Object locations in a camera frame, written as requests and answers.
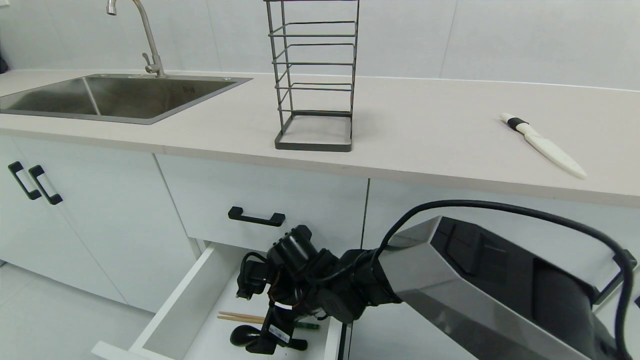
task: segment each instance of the metal rack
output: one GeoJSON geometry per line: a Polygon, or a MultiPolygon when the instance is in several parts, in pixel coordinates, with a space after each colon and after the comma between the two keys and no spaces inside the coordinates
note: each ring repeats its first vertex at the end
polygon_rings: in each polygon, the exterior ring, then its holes
{"type": "Polygon", "coordinates": [[[355,89],[356,60],[358,54],[358,22],[360,20],[360,0],[264,0],[267,5],[267,15],[269,19],[269,38],[271,40],[271,54],[273,56],[273,70],[276,80],[276,92],[278,94],[278,112],[280,113],[280,133],[275,138],[276,149],[302,150],[302,151],[333,151],[349,152],[352,146],[353,136],[353,95],[355,89]],[[287,22],[285,3],[297,2],[350,2],[356,6],[354,20],[328,20],[328,21],[303,21],[287,22]],[[281,16],[281,24],[274,25],[274,11],[272,3],[280,3],[280,6],[273,6],[281,16]],[[314,33],[293,32],[291,28],[314,28],[323,27],[349,27],[348,33],[314,33]],[[276,43],[282,41],[282,50],[276,50],[276,43]],[[291,54],[295,48],[302,47],[345,47],[346,50],[353,49],[353,61],[291,61],[291,54]],[[279,66],[285,67],[280,72],[279,66]],[[351,67],[351,78],[349,82],[305,82],[292,80],[292,67],[308,66],[328,66],[328,67],[351,67]],[[316,92],[340,92],[350,93],[350,105],[348,110],[310,110],[298,109],[294,107],[294,91],[316,91],[316,92]],[[283,137],[294,122],[296,117],[336,117],[348,121],[345,143],[307,143],[307,142],[284,142],[283,137]]]}

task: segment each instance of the kitchen sink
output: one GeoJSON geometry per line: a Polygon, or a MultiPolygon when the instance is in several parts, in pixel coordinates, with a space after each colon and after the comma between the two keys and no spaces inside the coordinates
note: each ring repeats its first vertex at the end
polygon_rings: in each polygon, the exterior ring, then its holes
{"type": "Polygon", "coordinates": [[[249,78],[95,74],[0,97],[0,113],[151,125],[249,78]]]}

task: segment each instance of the black cable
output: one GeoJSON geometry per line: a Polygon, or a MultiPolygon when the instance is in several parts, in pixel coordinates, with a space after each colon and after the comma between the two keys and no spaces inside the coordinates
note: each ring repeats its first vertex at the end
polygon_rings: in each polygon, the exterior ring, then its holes
{"type": "Polygon", "coordinates": [[[247,252],[242,258],[242,261],[240,262],[240,279],[242,279],[243,282],[246,282],[246,279],[244,278],[244,264],[246,263],[246,260],[250,256],[255,256],[256,258],[260,259],[263,263],[267,263],[267,259],[265,259],[264,256],[258,254],[257,252],[247,252]]]}
{"type": "Polygon", "coordinates": [[[327,276],[327,277],[322,277],[320,279],[314,279],[312,277],[307,277],[307,281],[310,282],[311,284],[322,284],[324,282],[327,281],[331,281],[335,278],[337,278],[338,276],[341,276],[347,272],[349,272],[350,270],[352,270],[354,267],[358,266],[358,263],[360,262],[361,259],[366,259],[368,256],[373,255],[374,253],[371,251],[363,251],[361,252],[358,257],[355,258],[355,260],[353,260],[353,262],[347,266],[345,266],[344,268],[341,268],[340,270],[336,271],[335,273],[327,276]]]}
{"type": "Polygon", "coordinates": [[[380,243],[380,247],[376,250],[375,254],[371,258],[371,269],[373,271],[373,265],[375,261],[378,260],[380,254],[384,251],[385,247],[388,245],[391,237],[417,213],[420,213],[425,210],[436,209],[436,208],[481,208],[481,209],[491,209],[497,211],[504,211],[507,213],[513,213],[518,215],[523,215],[526,217],[533,217],[540,220],[544,220],[547,222],[552,222],[557,225],[561,225],[564,227],[568,227],[570,229],[579,231],[583,234],[589,235],[593,238],[600,240],[606,246],[608,246],[618,258],[617,264],[620,267],[622,272],[622,291],[620,292],[620,301],[618,302],[618,308],[616,310],[616,320],[614,326],[614,332],[616,337],[616,347],[619,355],[622,360],[633,360],[631,355],[627,350],[627,344],[625,343],[625,320],[627,317],[627,308],[631,301],[631,293],[633,290],[634,283],[634,273],[633,266],[629,261],[627,255],[625,254],[622,247],[615,242],[612,238],[608,237],[608,235],[603,232],[593,229],[590,226],[584,225],[582,223],[560,217],[558,215],[553,215],[550,213],[545,213],[543,211],[533,210],[529,208],[523,208],[521,206],[503,204],[500,202],[491,202],[491,201],[481,201],[481,200],[441,200],[441,201],[433,201],[428,202],[426,204],[418,205],[413,209],[407,211],[400,220],[398,220],[392,227],[387,231],[387,234],[382,239],[380,243]]]}

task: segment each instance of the label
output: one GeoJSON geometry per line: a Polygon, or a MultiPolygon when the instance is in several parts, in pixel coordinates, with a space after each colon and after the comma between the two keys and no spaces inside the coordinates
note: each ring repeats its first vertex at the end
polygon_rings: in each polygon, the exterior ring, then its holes
{"type": "Polygon", "coordinates": [[[291,305],[285,305],[285,304],[281,304],[279,302],[277,302],[275,305],[277,307],[279,307],[280,309],[293,310],[293,306],[291,306],[291,305]]]}
{"type": "Polygon", "coordinates": [[[291,340],[291,337],[289,335],[287,335],[286,332],[278,329],[277,327],[270,325],[269,326],[269,332],[271,334],[274,334],[278,339],[286,342],[287,344],[289,343],[289,340],[291,340]]]}

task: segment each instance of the open drawer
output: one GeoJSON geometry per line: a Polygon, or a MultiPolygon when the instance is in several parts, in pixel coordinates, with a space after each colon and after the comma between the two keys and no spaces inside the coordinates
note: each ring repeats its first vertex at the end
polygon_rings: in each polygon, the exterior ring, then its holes
{"type": "MultiPolygon", "coordinates": [[[[231,332],[242,323],[217,318],[218,311],[266,314],[266,291],[251,301],[236,298],[239,264],[246,252],[211,243],[129,350],[100,341],[92,352],[105,360],[264,359],[229,342],[231,332]]],[[[269,358],[336,360],[344,346],[342,328],[331,318],[320,322],[318,331],[296,329],[294,337],[307,340],[308,349],[278,347],[269,358]]]]}

